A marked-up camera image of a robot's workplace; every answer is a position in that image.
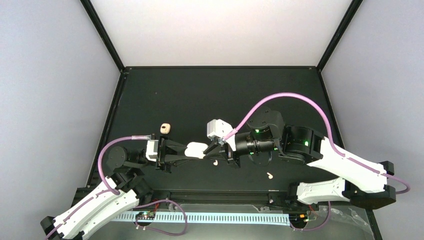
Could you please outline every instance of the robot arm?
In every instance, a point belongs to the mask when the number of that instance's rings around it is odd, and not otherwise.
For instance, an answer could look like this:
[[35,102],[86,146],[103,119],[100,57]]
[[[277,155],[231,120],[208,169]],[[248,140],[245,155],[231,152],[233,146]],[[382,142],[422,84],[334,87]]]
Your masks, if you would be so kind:
[[289,197],[306,205],[344,201],[360,208],[378,209],[396,201],[395,189],[387,185],[384,176],[394,175],[391,162],[370,162],[335,146],[344,154],[341,156],[321,133],[285,125],[281,113],[265,106],[258,108],[246,123],[250,132],[235,134],[233,139],[220,144],[222,136],[232,127],[222,120],[209,122],[207,136],[213,141],[204,151],[205,158],[221,156],[229,164],[236,163],[240,167],[240,156],[279,151],[284,161],[306,164],[339,176],[329,181],[291,184]]
[[114,147],[107,164],[113,174],[106,182],[119,191],[114,194],[101,182],[71,209],[56,216],[47,216],[41,226],[49,240],[87,240],[94,232],[124,211],[149,203],[152,189],[142,178],[141,168],[148,165],[143,151],[128,152]]

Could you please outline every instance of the black frame edge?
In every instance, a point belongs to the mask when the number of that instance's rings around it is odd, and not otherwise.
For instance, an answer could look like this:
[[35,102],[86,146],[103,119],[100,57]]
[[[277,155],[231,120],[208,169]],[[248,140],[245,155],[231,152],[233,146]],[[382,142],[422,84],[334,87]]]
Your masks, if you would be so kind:
[[330,112],[330,118],[334,123],[335,128],[335,134],[339,140],[339,146],[342,148],[345,148],[345,144],[343,143],[342,135],[340,134],[339,125],[336,121],[336,116],[334,115],[333,106],[330,102],[329,94],[327,93],[326,84],[324,83],[323,75],[321,74],[321,71],[317,68],[316,73],[318,74],[319,81],[321,82],[322,91],[324,92],[325,101],[328,104],[328,110]]
[[324,51],[324,54],[322,55],[321,59],[319,60],[318,65],[316,68],[319,72],[322,72],[324,67],[326,66],[327,62],[329,61],[332,53],[336,49],[337,44],[339,43],[340,39],[342,38],[343,34],[345,33],[346,29],[349,26],[349,23],[351,23],[351,20],[354,18],[355,13],[357,12],[358,8],[360,7],[363,0],[352,0],[349,7],[347,8],[346,13],[344,14],[343,18],[341,19],[340,24],[338,25],[337,29],[335,30],[334,35],[332,36],[327,48]]
[[112,57],[113,61],[115,62],[118,70],[120,72],[122,72],[125,68],[124,64],[122,63],[121,58],[119,57],[117,50],[115,49],[114,45],[112,44],[112,41],[109,38],[109,35],[106,32],[105,27],[103,26],[102,22],[100,21],[100,18],[97,15],[97,12],[94,9],[92,2],[90,0],[80,0],[80,1],[81,1],[82,5],[84,6],[84,9],[87,12],[88,16],[90,17],[95,29],[97,29],[97,32],[100,35],[101,40],[103,41],[104,45],[106,46],[107,50],[109,51],[109,54]]
[[93,175],[97,168],[97,160],[99,158],[100,151],[107,144],[109,133],[111,132],[111,126],[114,122],[115,114],[118,109],[118,103],[121,99],[122,92],[124,90],[125,83],[127,81],[127,69],[125,69],[119,76],[118,83],[116,85],[115,93],[113,94],[112,103],[110,104],[109,112],[107,113],[106,122],[104,123],[103,131],[101,132],[100,141],[98,143],[97,150],[95,152],[94,160],[91,165],[90,172],[88,174],[87,186],[93,184]]
[[366,216],[368,217],[369,226],[371,227],[372,233],[374,233],[375,240],[383,240],[382,233],[380,232],[379,225],[377,224],[376,216],[373,210],[365,210]]
[[316,69],[316,66],[268,66],[268,65],[227,65],[227,66],[220,66],[220,65],[181,65],[181,66],[127,66],[127,68],[130,69]]

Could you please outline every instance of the white wall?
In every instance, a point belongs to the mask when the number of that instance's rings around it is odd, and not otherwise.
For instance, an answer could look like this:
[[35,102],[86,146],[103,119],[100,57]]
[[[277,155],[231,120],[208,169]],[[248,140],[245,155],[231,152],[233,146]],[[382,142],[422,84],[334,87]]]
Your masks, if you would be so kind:
[[119,72],[80,1],[0,4],[0,239],[39,240],[86,184]]
[[352,0],[92,0],[125,66],[316,66]]
[[424,234],[423,9],[422,0],[364,1],[323,71],[346,148],[393,162],[412,186],[375,211],[385,240]]

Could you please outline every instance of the gray wall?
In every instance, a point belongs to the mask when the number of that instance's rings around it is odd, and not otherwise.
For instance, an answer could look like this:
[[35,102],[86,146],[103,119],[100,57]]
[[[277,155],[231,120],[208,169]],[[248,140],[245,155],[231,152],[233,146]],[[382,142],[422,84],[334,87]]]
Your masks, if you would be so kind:
[[0,239],[43,239],[87,180],[119,72],[78,0],[1,1],[0,18]]
[[[385,240],[422,239],[424,1],[364,1],[324,68],[346,148],[412,186],[376,210]],[[401,189],[400,184],[390,182]]]

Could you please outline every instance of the white small piece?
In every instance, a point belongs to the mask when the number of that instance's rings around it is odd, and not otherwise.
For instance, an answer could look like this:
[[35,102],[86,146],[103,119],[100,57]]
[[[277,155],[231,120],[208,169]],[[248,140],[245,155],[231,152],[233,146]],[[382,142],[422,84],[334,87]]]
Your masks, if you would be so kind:
[[208,148],[208,145],[201,142],[192,141],[187,144],[187,149],[184,151],[184,155],[187,157],[203,159],[205,156],[203,152]]
[[169,134],[171,131],[171,125],[169,123],[164,123],[160,126],[161,134]]
[[156,162],[159,152],[159,140],[148,140],[146,147],[146,158],[149,161]]

